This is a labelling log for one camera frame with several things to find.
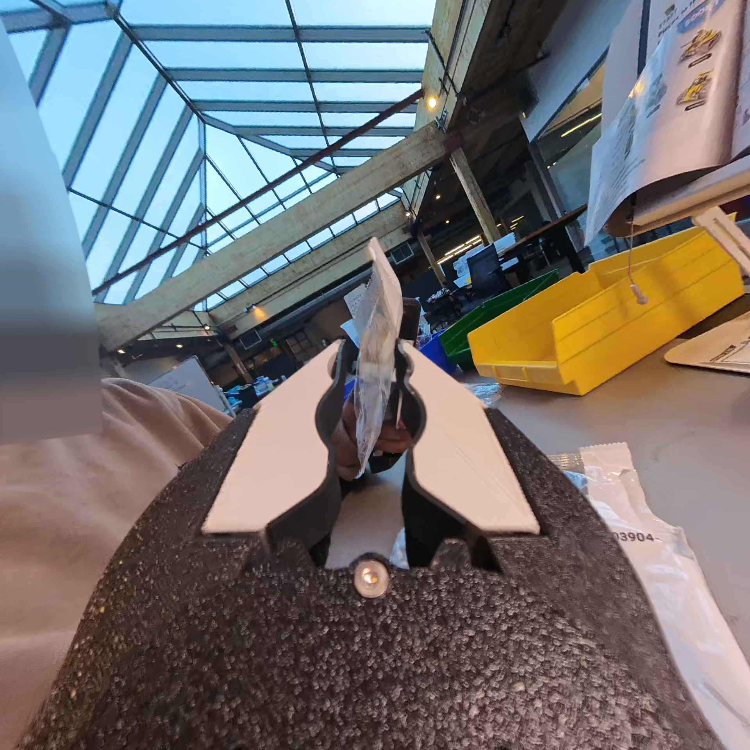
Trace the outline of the white printed sheet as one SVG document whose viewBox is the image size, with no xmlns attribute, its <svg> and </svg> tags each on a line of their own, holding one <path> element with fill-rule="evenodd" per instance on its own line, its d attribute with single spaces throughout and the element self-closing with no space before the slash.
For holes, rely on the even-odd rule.
<svg viewBox="0 0 750 750">
<path fill-rule="evenodd" d="M 680 366 L 749 374 L 749 313 L 685 340 L 663 359 Z"/>
</svg>

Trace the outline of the instruction booklet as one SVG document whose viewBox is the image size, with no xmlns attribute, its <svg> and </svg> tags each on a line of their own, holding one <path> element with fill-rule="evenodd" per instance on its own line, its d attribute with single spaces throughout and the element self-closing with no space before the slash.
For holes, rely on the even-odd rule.
<svg viewBox="0 0 750 750">
<path fill-rule="evenodd" d="M 586 242 L 748 155 L 748 2 L 633 2 L 605 61 Z"/>
</svg>

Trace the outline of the blue storage bin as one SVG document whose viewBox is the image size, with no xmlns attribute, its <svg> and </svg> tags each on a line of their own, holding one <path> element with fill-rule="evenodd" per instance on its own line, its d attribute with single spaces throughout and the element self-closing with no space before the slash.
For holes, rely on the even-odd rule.
<svg viewBox="0 0 750 750">
<path fill-rule="evenodd" d="M 438 333 L 420 337 L 418 351 L 449 376 L 452 376 L 458 370 L 458 365 L 450 360 L 446 354 Z"/>
</svg>

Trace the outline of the black office chair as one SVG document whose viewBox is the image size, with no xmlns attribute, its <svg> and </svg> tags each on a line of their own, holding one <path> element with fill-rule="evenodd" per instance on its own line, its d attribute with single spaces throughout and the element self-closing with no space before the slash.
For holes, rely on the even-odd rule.
<svg viewBox="0 0 750 750">
<path fill-rule="evenodd" d="M 495 245 L 487 245 L 467 258 L 470 286 L 475 300 L 483 302 L 511 291 Z"/>
</svg>

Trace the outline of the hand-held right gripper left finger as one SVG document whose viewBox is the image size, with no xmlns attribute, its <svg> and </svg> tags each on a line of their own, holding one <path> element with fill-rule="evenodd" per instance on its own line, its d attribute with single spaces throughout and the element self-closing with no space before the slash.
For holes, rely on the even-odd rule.
<svg viewBox="0 0 750 750">
<path fill-rule="evenodd" d="M 334 341 L 259 402 L 203 535 L 249 536 L 270 549 L 322 545 L 341 508 L 332 434 L 355 354 L 351 341 Z"/>
</svg>

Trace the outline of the green storage bin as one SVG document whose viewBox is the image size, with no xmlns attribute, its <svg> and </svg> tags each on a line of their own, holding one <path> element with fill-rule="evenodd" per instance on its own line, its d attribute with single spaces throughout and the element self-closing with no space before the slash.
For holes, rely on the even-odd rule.
<svg viewBox="0 0 750 750">
<path fill-rule="evenodd" d="M 468 334 L 556 284 L 558 281 L 559 269 L 554 269 L 540 277 L 514 287 L 510 291 L 484 301 L 476 309 L 462 316 L 456 323 L 439 335 L 439 342 L 443 347 L 448 361 L 462 370 L 474 368 Z"/>
</svg>

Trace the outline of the beige booklet stand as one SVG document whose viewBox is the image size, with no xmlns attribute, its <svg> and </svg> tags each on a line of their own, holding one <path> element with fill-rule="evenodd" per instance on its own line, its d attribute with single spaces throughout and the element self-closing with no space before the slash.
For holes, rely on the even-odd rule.
<svg viewBox="0 0 750 750">
<path fill-rule="evenodd" d="M 626 237 L 689 218 L 706 230 L 748 277 L 748 236 L 721 209 L 725 203 L 747 196 L 748 189 L 749 156 L 745 155 L 658 199 L 636 199 L 634 209 L 626 205 L 623 211 L 616 211 L 605 230 L 613 237 Z"/>
</svg>

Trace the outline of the person's left hand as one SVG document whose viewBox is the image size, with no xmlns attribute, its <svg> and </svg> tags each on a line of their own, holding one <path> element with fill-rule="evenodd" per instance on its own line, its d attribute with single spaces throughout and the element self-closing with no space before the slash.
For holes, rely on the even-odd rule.
<svg viewBox="0 0 750 750">
<path fill-rule="evenodd" d="M 362 469 L 356 428 L 355 406 L 353 400 L 348 398 L 331 436 L 336 472 L 338 477 L 345 481 L 355 480 L 360 476 Z M 388 454 L 401 455 L 412 443 L 412 437 L 405 427 L 384 422 L 374 449 Z"/>
</svg>

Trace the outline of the small clear bag white label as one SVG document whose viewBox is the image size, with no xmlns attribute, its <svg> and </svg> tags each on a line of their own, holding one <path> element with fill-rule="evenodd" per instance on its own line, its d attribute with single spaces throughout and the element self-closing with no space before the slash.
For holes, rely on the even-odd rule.
<svg viewBox="0 0 750 750">
<path fill-rule="evenodd" d="M 377 238 L 367 244 L 370 280 L 352 317 L 359 349 L 353 386 L 359 478 L 386 419 L 395 348 L 404 314 L 400 282 Z"/>
</svg>

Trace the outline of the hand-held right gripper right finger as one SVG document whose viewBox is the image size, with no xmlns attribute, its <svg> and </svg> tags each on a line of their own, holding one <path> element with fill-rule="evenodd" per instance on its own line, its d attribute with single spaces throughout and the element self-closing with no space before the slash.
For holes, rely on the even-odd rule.
<svg viewBox="0 0 750 750">
<path fill-rule="evenodd" d="M 395 374 L 412 438 L 401 491 L 408 567 L 430 566 L 443 542 L 458 540 L 474 566 L 496 569 L 492 540 L 540 535 L 494 429 L 499 413 L 406 341 L 396 345 Z"/>
</svg>

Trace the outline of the yellow storage bin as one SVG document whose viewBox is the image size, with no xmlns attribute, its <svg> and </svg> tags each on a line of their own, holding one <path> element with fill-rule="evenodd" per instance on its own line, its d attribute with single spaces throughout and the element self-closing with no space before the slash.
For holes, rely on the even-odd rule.
<svg viewBox="0 0 750 750">
<path fill-rule="evenodd" d="M 467 339 L 485 377 L 583 396 L 744 292 L 737 262 L 695 227 L 593 262 Z"/>
</svg>

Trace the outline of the grey desk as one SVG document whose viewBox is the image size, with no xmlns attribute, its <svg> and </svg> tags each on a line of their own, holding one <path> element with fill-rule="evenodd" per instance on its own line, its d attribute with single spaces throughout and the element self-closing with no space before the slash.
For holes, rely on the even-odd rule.
<svg viewBox="0 0 750 750">
<path fill-rule="evenodd" d="M 583 398 L 509 387 L 496 405 L 548 454 L 628 445 L 650 509 L 685 533 L 748 662 L 748 377 L 664 362 L 679 343 Z"/>
</svg>

